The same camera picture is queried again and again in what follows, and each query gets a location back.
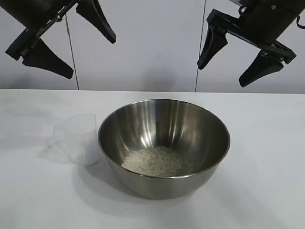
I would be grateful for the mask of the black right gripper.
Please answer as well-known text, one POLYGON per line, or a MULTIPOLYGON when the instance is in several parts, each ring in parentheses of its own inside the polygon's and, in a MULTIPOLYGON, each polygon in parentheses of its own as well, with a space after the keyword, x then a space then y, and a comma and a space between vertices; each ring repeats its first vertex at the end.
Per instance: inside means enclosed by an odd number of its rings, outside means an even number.
POLYGON ((305 9, 303 0, 236 0, 239 17, 213 9, 207 17, 208 29, 203 50, 197 61, 202 70, 228 44, 229 33, 260 49, 252 64, 240 76, 246 87, 254 81, 283 69, 296 54, 277 41, 278 37, 305 9))

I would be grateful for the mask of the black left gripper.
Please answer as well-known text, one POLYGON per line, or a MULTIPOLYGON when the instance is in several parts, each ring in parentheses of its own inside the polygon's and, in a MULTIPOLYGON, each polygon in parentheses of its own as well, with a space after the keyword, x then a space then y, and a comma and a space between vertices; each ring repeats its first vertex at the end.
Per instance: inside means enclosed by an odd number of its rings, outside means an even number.
POLYGON ((2 0, 0 7, 25 26, 25 30, 8 47, 6 54, 22 64, 56 73, 67 79, 73 69, 60 59, 40 37, 55 23, 61 21, 72 6, 91 23, 110 43, 116 34, 109 25, 98 0, 2 0))

